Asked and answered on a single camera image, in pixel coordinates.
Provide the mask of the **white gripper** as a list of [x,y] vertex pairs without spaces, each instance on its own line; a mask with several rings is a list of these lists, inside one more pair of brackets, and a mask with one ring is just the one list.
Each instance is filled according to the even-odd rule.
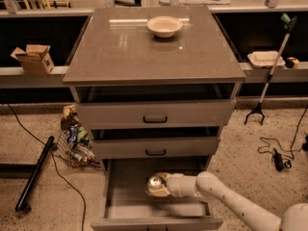
[[154,178],[167,181],[167,188],[147,188],[145,191],[148,195],[167,197],[171,194],[174,197],[193,197],[196,194],[195,176],[186,176],[180,173],[170,174],[167,172],[158,172],[154,175]]

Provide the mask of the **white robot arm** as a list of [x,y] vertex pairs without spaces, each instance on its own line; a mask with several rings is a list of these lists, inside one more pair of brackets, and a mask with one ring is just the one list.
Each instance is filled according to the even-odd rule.
[[148,179],[145,189],[157,197],[191,197],[202,202],[215,198],[252,231],[308,231],[307,203],[291,206],[280,218],[232,191],[208,171],[197,176],[159,172]]

